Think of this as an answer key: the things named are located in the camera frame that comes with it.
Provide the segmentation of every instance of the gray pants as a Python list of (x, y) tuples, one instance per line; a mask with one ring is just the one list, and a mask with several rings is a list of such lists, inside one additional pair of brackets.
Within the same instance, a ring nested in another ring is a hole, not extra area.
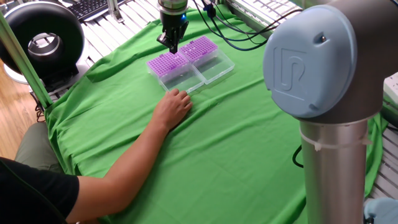
[(26, 131), (15, 161), (40, 170), (63, 173), (51, 148), (45, 123), (35, 123)]

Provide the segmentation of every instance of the metal pole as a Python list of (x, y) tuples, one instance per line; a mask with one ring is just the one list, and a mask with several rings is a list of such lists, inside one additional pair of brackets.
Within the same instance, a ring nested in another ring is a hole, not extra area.
[(117, 22), (124, 22), (122, 15), (119, 10), (118, 0), (107, 0), (109, 13)]
[(308, 224), (362, 224), (368, 121), (300, 129)]
[(44, 108), (48, 108), (53, 102), (45, 90), (42, 82), (36, 74), (32, 64), (27, 58), (24, 50), (12, 32), (4, 16), (0, 13), (0, 41), (7, 48), (12, 59), (17, 64), (21, 73), (25, 76), (37, 99)]

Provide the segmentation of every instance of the person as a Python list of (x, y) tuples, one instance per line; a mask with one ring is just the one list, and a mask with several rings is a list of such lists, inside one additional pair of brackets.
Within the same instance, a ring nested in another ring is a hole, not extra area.
[[(16, 161), (0, 160), (46, 197), (68, 223), (118, 213), (137, 195), (166, 135), (181, 122), (191, 107), (192, 102), (185, 91), (167, 92), (155, 107), (145, 130), (103, 178), (61, 173), (58, 160), (50, 148), (44, 123), (29, 128)], [(24, 151), (23, 148), (27, 147), (36, 152)], [(62, 222), (49, 206), (18, 183), (5, 169), (0, 166), (0, 223)]]

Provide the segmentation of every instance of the green tablecloth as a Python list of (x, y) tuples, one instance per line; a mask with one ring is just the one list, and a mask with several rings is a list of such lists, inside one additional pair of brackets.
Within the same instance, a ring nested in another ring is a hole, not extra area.
[[(140, 194), (124, 212), (101, 221), (271, 224), (300, 217), (305, 223), (303, 170), (291, 161), (300, 144), (299, 122), (282, 112), (266, 89), (264, 47), (237, 51), (211, 34), (197, 12), (187, 17), (182, 45), (205, 34), (236, 66), (191, 94), (192, 111), (169, 134)], [(237, 18), (230, 21), (249, 30)], [(155, 41), (161, 30), (159, 21), (150, 23), (45, 111), (50, 141), (67, 174), (104, 176), (149, 122), (164, 95), (146, 67), (167, 51)], [(380, 165), (384, 125), (380, 116), (369, 123), (375, 144), (368, 151), (367, 193)]]

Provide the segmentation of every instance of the finger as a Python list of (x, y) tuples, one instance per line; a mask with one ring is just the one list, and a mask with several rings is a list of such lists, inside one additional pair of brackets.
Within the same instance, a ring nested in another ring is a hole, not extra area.
[(188, 110), (190, 110), (190, 109), (192, 108), (192, 106), (193, 106), (193, 103), (192, 103), (192, 102), (189, 102), (189, 103), (184, 107), (184, 109), (186, 109), (186, 110), (188, 111)]
[(190, 101), (191, 97), (187, 95), (184, 97), (184, 99), (182, 99), (182, 105), (186, 106)]
[(173, 89), (172, 91), (170, 91), (170, 94), (173, 96), (177, 96), (179, 92), (180, 91), (178, 89)]
[(186, 97), (188, 95), (188, 93), (186, 92), (186, 91), (181, 91), (179, 94), (178, 94), (178, 97), (180, 97), (180, 99), (182, 100), (182, 99), (184, 99), (184, 97)]

